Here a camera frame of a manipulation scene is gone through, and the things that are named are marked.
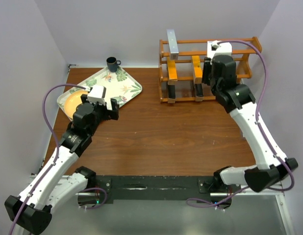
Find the black toothpaste box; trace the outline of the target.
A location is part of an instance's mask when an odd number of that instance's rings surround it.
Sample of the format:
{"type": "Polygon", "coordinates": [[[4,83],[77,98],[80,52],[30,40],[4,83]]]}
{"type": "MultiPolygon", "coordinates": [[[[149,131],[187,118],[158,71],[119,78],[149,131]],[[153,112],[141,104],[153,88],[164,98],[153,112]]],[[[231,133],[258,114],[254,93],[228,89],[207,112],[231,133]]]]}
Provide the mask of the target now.
{"type": "Polygon", "coordinates": [[[168,103],[174,104],[176,102],[176,87],[175,85],[170,85],[167,83],[167,92],[168,92],[168,103]]]}
{"type": "Polygon", "coordinates": [[[201,102],[203,101],[203,89],[202,89],[202,84],[194,84],[194,89],[195,89],[195,101],[196,102],[201,102]]]}

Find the orange toothpaste box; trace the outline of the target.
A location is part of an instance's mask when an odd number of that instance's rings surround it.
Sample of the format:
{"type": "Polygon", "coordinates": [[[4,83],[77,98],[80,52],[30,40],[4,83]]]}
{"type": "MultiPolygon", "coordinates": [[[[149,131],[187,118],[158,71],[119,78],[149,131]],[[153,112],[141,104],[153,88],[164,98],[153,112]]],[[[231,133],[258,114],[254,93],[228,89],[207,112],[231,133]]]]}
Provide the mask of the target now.
{"type": "Polygon", "coordinates": [[[202,83],[202,66],[201,66],[201,59],[198,55],[192,56],[192,65],[193,65],[194,84],[201,84],[202,83]]]}

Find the white R.O toothpaste box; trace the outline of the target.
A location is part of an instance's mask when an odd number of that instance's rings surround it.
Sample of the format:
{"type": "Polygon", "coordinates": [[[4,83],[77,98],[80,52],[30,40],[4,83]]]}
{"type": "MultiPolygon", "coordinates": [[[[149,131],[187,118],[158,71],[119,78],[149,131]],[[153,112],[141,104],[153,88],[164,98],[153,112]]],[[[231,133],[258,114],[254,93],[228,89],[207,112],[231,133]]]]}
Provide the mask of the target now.
{"type": "Polygon", "coordinates": [[[167,59],[168,84],[174,85],[177,82],[177,70],[175,60],[167,59]]]}

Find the silver toothpaste box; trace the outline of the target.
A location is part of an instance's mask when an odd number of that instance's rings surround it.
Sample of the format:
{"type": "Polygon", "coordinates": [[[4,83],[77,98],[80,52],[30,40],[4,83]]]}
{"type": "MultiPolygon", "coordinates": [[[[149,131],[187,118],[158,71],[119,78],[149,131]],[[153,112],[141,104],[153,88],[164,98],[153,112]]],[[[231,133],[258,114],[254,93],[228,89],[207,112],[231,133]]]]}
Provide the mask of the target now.
{"type": "Polygon", "coordinates": [[[179,56],[179,50],[178,50],[175,31],[173,29],[167,29],[167,38],[168,38],[170,59],[177,60],[179,56]]]}

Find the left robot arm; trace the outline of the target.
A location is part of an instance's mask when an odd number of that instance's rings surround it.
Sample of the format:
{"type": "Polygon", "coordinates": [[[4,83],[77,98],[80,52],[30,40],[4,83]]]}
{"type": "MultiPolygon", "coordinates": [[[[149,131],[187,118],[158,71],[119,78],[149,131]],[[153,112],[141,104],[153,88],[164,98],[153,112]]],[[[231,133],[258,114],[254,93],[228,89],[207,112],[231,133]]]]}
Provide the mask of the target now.
{"type": "Polygon", "coordinates": [[[101,98],[81,96],[73,120],[68,124],[53,155],[35,177],[18,195],[10,195],[4,205],[12,221],[11,235],[39,235],[50,224],[53,214],[76,193],[91,192],[96,187],[96,174],[78,168],[61,185],[58,184],[67,169],[75,163],[92,142],[92,136],[103,120],[119,118],[119,104],[111,99],[111,109],[101,98]]]}

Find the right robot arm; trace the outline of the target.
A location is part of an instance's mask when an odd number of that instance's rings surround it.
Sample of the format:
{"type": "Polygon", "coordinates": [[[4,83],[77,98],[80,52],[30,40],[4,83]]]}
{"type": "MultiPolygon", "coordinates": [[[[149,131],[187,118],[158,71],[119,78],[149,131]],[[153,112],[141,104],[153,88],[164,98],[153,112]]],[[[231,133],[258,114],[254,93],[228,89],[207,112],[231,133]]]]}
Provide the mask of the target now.
{"type": "Polygon", "coordinates": [[[230,55],[205,58],[202,81],[210,86],[216,101],[239,126],[255,159],[252,166],[227,166],[216,171],[214,189],[225,192],[230,185],[243,184],[261,192],[286,176],[292,176],[298,162],[288,158],[278,147],[257,111],[258,104],[249,87],[237,83],[234,59],[230,55]]]}

